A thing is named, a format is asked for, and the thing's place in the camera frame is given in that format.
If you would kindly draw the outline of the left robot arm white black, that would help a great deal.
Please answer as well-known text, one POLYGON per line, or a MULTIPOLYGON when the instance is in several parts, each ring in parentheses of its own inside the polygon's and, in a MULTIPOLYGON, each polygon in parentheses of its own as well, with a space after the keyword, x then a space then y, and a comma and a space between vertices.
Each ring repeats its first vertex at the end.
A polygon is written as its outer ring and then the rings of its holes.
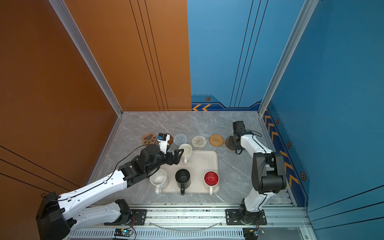
POLYGON ((183 153, 183 150, 168 152, 167 146, 147 145, 140 155, 100 180, 72 192, 44 195, 36 215, 40 239, 63 240, 76 230, 98 224, 131 223, 133 213, 125 200, 116 200, 104 207, 92 205, 148 179, 164 164, 179 164, 183 153))

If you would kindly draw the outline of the red inside white mug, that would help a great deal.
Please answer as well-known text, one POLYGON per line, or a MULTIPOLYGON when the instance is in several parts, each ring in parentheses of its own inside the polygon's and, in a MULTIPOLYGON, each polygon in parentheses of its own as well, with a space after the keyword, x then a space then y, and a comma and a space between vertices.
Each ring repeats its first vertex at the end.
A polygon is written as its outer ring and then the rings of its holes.
POLYGON ((204 175, 204 187, 209 195, 213 195, 219 191, 220 177, 215 171, 208 171, 204 175))

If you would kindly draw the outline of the blue grey woven coaster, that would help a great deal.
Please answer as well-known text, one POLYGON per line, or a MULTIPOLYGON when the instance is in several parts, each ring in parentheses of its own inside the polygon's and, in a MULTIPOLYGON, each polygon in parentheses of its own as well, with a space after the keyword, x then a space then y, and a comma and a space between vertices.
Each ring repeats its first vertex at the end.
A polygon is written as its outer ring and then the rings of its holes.
POLYGON ((188 137, 185 134, 177 134, 174 136, 173 143, 176 146, 180 146, 188 143, 188 137))

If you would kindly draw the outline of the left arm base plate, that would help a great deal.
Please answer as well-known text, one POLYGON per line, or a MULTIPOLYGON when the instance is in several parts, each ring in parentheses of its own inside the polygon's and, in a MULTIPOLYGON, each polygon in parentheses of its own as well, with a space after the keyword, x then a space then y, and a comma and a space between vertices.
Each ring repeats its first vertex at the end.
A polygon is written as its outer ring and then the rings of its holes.
POLYGON ((146 209, 130 210, 122 213, 114 222, 104 223, 105 226, 143 226, 147 217, 146 209))

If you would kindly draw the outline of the glossy brown round coaster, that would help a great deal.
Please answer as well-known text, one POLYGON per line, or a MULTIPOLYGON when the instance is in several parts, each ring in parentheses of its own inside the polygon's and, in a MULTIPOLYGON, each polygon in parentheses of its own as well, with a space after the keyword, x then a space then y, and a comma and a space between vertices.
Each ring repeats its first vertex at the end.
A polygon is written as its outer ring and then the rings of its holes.
POLYGON ((171 134, 169 134, 169 136, 170 136, 170 139, 168 140, 168 144, 171 145, 174 141, 174 137, 171 134))

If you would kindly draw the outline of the cork paw print coaster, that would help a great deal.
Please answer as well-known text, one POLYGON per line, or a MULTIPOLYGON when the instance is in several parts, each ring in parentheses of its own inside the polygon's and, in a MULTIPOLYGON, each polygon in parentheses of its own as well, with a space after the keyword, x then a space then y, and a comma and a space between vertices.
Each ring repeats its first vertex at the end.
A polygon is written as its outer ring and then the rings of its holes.
POLYGON ((142 145, 156 144, 158 141, 158 136, 153 132, 147 133, 142 136, 142 145))

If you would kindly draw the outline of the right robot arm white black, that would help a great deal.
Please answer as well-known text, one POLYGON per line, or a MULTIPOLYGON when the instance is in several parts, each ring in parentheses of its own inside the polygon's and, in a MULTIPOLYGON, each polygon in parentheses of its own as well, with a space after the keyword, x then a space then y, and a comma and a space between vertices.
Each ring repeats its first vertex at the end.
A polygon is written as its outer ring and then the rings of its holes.
POLYGON ((253 188, 239 206, 239 218, 245 225, 266 225, 263 210, 267 201, 287 186, 284 156, 264 146, 256 133, 246 129, 243 121, 233 122, 229 146, 252 157, 253 188))

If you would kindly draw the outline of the plain brown cork coaster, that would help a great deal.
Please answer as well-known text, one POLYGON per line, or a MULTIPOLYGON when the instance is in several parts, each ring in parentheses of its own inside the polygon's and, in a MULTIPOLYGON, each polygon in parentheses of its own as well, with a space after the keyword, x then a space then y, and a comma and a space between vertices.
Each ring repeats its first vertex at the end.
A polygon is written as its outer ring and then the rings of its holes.
POLYGON ((232 148, 232 147, 229 145, 229 138, 226 138, 226 140, 225 140, 225 145, 226 145, 226 147, 227 147, 229 150, 231 150, 231 151, 235 151, 235 150, 236 150, 236 149, 232 148))

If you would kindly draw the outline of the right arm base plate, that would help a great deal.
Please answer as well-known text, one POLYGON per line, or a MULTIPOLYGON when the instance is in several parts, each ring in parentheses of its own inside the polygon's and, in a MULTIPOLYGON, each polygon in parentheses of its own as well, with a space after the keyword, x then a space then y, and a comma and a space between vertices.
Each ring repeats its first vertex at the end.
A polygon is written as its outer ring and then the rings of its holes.
POLYGON ((267 225, 265 211, 260 212, 241 212, 239 209, 226 209, 226 223, 229 226, 234 225, 267 225))

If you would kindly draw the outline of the white woven rope coaster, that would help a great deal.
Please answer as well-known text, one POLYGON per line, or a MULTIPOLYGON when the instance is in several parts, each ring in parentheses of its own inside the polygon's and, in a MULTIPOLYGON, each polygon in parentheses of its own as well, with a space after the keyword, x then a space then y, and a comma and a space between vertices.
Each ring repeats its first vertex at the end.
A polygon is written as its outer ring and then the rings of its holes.
POLYGON ((202 149, 207 145, 207 139, 203 136, 195 136, 191 143, 195 148, 202 149))

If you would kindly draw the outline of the tan rattan woven coaster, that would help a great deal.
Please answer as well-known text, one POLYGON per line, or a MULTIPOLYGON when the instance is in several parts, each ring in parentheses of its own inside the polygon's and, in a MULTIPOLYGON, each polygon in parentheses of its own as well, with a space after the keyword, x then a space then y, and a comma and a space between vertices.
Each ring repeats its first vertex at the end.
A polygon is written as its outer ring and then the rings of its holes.
POLYGON ((221 147, 225 143, 223 136, 214 134, 209 137, 209 143, 214 147, 221 147))

